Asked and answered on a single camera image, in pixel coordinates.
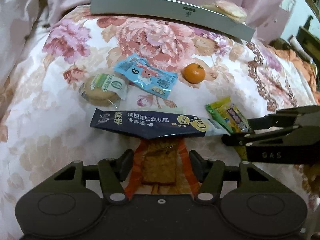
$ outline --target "navy blue packet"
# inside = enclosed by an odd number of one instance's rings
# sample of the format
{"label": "navy blue packet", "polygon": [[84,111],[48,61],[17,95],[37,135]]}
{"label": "navy blue packet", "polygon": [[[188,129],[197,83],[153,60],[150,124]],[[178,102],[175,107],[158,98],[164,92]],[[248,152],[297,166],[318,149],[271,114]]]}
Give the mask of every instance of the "navy blue packet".
{"label": "navy blue packet", "polygon": [[90,126],[143,139],[229,134],[215,120],[199,118],[194,115],[154,111],[102,111],[96,109]]}

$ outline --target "candy wrapper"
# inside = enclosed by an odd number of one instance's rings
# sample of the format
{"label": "candy wrapper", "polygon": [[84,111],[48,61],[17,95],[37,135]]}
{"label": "candy wrapper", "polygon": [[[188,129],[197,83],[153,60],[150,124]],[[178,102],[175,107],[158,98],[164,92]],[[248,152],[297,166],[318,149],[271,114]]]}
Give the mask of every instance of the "candy wrapper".
{"label": "candy wrapper", "polygon": [[153,111],[101,111],[96,109],[90,126],[143,139],[229,134],[215,120],[194,115]]}
{"label": "candy wrapper", "polygon": [[146,92],[167,99],[177,81],[177,73],[158,70],[145,58],[133,54],[119,62],[114,70],[135,83]]}
{"label": "candy wrapper", "polygon": [[[229,133],[251,132],[247,119],[239,111],[230,98],[206,105],[205,108],[212,118],[223,126]],[[245,147],[234,147],[242,160],[247,160]]]}

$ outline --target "wooden furniture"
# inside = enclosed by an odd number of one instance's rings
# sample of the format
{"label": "wooden furniture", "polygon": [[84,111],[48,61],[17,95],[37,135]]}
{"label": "wooden furniture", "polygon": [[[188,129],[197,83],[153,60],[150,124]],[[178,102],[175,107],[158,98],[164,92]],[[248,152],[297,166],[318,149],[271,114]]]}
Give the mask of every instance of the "wooden furniture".
{"label": "wooden furniture", "polygon": [[[304,49],[304,51],[309,54],[318,68],[318,73],[320,71],[320,40],[316,36],[312,35],[304,27],[300,26],[298,34],[296,36],[298,42]],[[319,87],[319,75],[317,77],[318,89]]]}

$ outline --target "biscuit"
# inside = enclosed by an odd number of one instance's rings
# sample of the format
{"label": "biscuit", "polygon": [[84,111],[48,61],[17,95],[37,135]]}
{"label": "biscuit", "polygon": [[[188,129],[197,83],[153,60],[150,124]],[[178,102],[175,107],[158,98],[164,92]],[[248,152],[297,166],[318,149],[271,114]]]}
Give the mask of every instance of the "biscuit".
{"label": "biscuit", "polygon": [[239,23],[243,23],[247,19],[247,13],[243,8],[227,1],[217,1],[215,4],[204,4],[202,8],[225,15]]}
{"label": "biscuit", "polygon": [[89,77],[80,87],[81,96],[95,106],[110,106],[120,98],[117,93],[112,91],[103,91],[101,87],[91,88],[94,76]]}

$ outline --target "gray plastic bar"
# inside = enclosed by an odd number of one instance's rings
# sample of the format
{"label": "gray plastic bar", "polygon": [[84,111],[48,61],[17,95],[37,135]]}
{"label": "gray plastic bar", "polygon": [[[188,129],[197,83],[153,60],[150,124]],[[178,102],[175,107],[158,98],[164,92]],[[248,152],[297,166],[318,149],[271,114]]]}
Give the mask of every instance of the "gray plastic bar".
{"label": "gray plastic bar", "polygon": [[210,10],[175,0],[91,0],[92,14],[130,14],[161,17],[204,26],[251,41],[254,29]]}

